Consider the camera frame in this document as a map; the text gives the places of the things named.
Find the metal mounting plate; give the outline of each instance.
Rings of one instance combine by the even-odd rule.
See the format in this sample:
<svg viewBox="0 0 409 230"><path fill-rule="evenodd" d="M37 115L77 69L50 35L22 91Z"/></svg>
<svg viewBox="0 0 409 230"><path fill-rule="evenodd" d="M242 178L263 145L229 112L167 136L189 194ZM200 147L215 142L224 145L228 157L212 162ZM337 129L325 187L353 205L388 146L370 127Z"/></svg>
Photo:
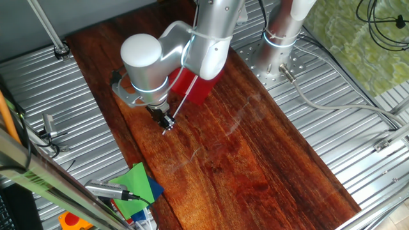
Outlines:
<svg viewBox="0 0 409 230"><path fill-rule="evenodd" d="M253 54L260 47L260 43L261 41L250 43L238 49L237 51L238 55L244 60L244 62L260 80L264 87L266 89L269 89L280 82L286 81L287 78L284 76L284 74L273 75L271 73L267 73L266 71L255 68L253 64ZM290 72L296 76L305 71L304 63L300 60L300 58L298 58L294 51L292 51L290 54L290 62L288 68Z"/></svg>

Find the wood grain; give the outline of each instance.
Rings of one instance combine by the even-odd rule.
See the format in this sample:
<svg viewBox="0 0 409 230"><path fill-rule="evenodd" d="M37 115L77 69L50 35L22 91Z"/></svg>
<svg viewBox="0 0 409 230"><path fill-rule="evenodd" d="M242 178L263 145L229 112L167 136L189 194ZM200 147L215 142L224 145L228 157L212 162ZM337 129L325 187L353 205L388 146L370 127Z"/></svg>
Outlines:
<svg viewBox="0 0 409 230"><path fill-rule="evenodd" d="M136 33L159 37L191 24L186 1L153 4L67 37L129 165L143 162L164 188L161 229L335 229L360 210L270 95L230 50L225 75L201 106L186 102L174 130L109 87L120 47ZM173 110L181 98L171 94Z"/></svg>

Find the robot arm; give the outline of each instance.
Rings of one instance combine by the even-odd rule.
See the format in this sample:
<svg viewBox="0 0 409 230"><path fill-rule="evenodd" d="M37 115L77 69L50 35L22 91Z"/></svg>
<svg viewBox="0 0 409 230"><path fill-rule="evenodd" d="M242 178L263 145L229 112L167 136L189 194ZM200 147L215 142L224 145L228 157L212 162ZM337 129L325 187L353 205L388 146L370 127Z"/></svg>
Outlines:
<svg viewBox="0 0 409 230"><path fill-rule="evenodd" d="M148 34L126 39L121 57L135 93L127 93L118 80L113 91L130 107L147 105L159 125L170 130L174 119L166 102L168 75L183 66L205 80L216 77L226 62L243 5L244 0L199 0L195 28L177 21L159 39Z"/></svg>
<svg viewBox="0 0 409 230"><path fill-rule="evenodd" d="M198 0L196 27L177 21L159 39L148 34L136 34L126 39L121 57L135 93L127 93L120 86L120 80L113 82L113 91L130 107L147 105L147 110L160 126L172 129L174 119L167 103L168 75L183 67L204 80L216 77L226 62L244 1ZM255 54L256 68L274 76L279 73L281 64L289 63L293 44L315 1L282 0L273 9L269 26L263 33L263 43Z"/></svg>

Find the green surface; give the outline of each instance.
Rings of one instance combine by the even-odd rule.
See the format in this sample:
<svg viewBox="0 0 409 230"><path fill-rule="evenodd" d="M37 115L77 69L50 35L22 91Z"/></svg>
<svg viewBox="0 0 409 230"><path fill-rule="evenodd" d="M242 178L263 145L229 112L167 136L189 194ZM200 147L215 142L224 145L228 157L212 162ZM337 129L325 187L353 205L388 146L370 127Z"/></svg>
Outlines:
<svg viewBox="0 0 409 230"><path fill-rule="evenodd" d="M357 0L317 0L304 25L377 96L409 80L409 52L390 52L378 47L369 35L368 25L355 16L358 3ZM363 19L366 19L367 3L365 0L359 11ZM378 2L378 18L396 18L399 14L409 20L409 0ZM409 37L409 23L403 29L398 29L393 22L378 27L394 40Z"/></svg>
<svg viewBox="0 0 409 230"><path fill-rule="evenodd" d="M149 185L148 177L142 163L134 164L134 167L122 176L109 181L111 183L119 183L126 185L128 190L141 198L153 203L155 200ZM148 206L143 201L132 200L122 201L115 199L116 206L121 211L125 219L129 219L131 215L143 210Z"/></svg>

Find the red object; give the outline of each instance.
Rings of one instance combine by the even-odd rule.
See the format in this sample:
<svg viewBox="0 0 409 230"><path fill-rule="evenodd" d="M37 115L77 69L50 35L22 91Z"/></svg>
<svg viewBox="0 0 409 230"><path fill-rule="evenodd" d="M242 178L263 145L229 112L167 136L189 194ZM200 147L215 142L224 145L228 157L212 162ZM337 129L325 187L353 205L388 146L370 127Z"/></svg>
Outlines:
<svg viewBox="0 0 409 230"><path fill-rule="evenodd" d="M77 217L76 215L72 214L72 213L68 213L65 216L65 223L68 226L74 226L79 222L79 217Z"/></svg>
<svg viewBox="0 0 409 230"><path fill-rule="evenodd" d="M180 68L177 68L169 75L169 80L171 83L178 76L179 71ZM190 90L190 93L187 96L187 100L195 104L201 105L223 74L224 70L220 71L220 73L212 80L203 80L200 77L197 78L193 88ZM194 79L194 76L196 76L194 73L184 68L182 73L180 74L178 81L172 87L172 91L179 94L180 96L185 96L186 91L190 86L190 83L192 83Z"/></svg>

